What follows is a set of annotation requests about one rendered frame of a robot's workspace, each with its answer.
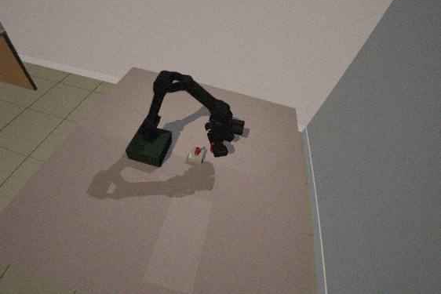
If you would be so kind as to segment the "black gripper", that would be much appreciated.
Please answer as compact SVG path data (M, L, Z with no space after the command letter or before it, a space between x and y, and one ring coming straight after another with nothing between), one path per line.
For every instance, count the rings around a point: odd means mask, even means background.
M213 126L212 122L207 122L205 124L206 131L208 131L208 129L211 129L207 133L207 136L208 136L208 139L210 141L210 146L212 148L213 155L214 155L215 158L227 156L228 155L228 149L223 144L223 142L221 142L222 137L223 137L223 135L226 134L226 132L224 131L223 133L216 133L216 132L213 131L212 126ZM214 144L211 145L211 143L214 143Z

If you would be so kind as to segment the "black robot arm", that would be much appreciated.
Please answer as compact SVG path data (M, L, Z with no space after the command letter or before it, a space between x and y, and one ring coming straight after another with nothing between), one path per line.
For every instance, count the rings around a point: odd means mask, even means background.
M178 81L173 83L174 81ZM156 128L161 116L158 115L164 96L167 93L176 93L185 90L203 104L211 113L209 122L213 123L212 129L216 133L223 133L221 142L231 142L235 136L242 135L245 121L232 119L230 106L223 100L217 100L209 94L200 84L197 84L190 75L176 71L161 71L153 83L154 98L148 116L144 119L138 133L141 140L153 143L158 137ZM157 135L158 134L158 135Z

